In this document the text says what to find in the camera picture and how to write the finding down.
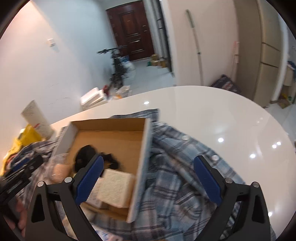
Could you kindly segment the person's left hand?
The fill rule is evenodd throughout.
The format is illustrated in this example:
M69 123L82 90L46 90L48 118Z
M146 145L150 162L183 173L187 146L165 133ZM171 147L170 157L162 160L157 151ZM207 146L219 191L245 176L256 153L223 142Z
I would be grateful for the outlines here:
M20 215L20 219L18 222L18 228L21 231L22 236L24 237L25 231L26 231L27 210L24 208L24 205L19 198L16 199L15 210ZM4 217L4 219L12 230L14 230L16 228L16 225L14 222L9 220L7 217Z

